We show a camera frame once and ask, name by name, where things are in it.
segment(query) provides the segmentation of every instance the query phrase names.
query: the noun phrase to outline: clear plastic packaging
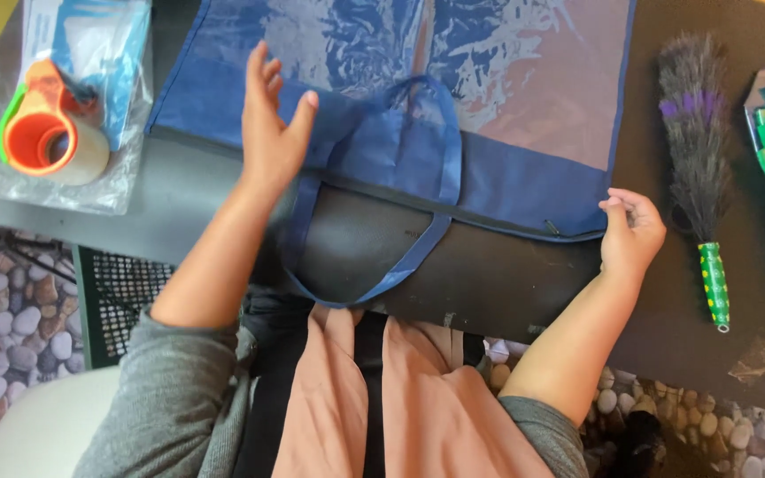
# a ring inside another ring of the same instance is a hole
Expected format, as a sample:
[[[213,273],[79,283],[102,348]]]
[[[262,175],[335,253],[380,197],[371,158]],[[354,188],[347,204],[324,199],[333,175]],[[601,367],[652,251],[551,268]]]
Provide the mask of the clear plastic packaging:
[[[153,101],[150,11],[150,0],[25,0],[0,27],[0,120],[28,66],[51,58],[99,94],[100,129],[112,151],[101,176],[80,186],[31,177],[0,160],[0,199],[126,212]]]

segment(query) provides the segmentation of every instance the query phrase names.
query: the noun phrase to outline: table surface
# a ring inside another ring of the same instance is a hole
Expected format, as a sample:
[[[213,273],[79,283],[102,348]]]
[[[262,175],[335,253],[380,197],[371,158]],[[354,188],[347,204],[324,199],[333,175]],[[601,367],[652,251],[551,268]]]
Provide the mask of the table surface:
[[[155,84],[160,86],[198,3],[154,0],[154,5]],[[728,157],[734,183],[718,232],[728,272],[732,331],[721,334],[710,323],[695,245],[670,231],[609,364],[765,407],[765,374],[752,386],[728,375],[756,338],[765,340],[765,178],[751,152],[740,108],[754,73],[765,66],[765,4],[638,3],[614,185],[643,192],[668,215],[670,158],[657,109],[654,59],[662,44],[682,31],[713,31],[727,48],[725,91],[734,125]],[[202,147],[167,132],[161,136],[145,142],[126,215],[104,217],[0,201],[0,224],[177,264],[235,183],[241,161],[239,153]],[[271,219],[256,282],[287,284],[273,236],[291,203],[289,191]],[[327,299],[354,299],[378,281],[409,248],[414,231],[427,224],[424,212],[327,188],[315,208],[298,275]],[[529,343],[597,274],[599,262],[597,241],[540,243],[454,223],[415,274],[367,305]]]

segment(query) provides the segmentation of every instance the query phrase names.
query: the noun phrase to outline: blue tote bag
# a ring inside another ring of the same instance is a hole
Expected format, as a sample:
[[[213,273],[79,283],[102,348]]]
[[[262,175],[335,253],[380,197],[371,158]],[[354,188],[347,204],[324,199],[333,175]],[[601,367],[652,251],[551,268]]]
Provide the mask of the blue tote bag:
[[[292,271],[321,178],[433,213],[360,303],[408,277],[452,220],[558,243],[603,233],[633,8],[202,0],[147,128],[243,147],[247,57],[267,41],[283,64],[280,116],[290,121],[307,89],[320,97],[304,168],[321,174],[301,179],[281,239],[297,286],[313,297]]]

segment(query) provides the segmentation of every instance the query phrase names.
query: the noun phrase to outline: black pants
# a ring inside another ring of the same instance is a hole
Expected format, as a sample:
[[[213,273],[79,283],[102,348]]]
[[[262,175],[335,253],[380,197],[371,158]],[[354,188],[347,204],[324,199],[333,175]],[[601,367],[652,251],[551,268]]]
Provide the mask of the black pants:
[[[250,375],[258,379],[234,477],[271,476],[291,396],[291,385],[308,337],[308,317],[314,301],[250,286],[244,299],[243,325],[256,338],[259,350]],[[385,476],[383,446],[383,331],[387,317],[366,312],[356,326],[354,361],[368,388],[368,432],[365,478]],[[465,363],[483,358],[483,338],[466,333]]]

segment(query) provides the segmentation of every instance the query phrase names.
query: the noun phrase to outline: duster brush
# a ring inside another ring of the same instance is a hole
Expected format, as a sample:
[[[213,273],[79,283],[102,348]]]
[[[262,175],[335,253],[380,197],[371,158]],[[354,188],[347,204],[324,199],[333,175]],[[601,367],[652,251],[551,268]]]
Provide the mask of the duster brush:
[[[728,284],[715,240],[730,176],[723,154],[728,134],[720,90],[723,58],[711,35],[684,34],[665,46],[659,63],[663,93],[660,109],[674,163],[672,196],[686,214],[698,245],[713,323],[719,332],[727,332]]]

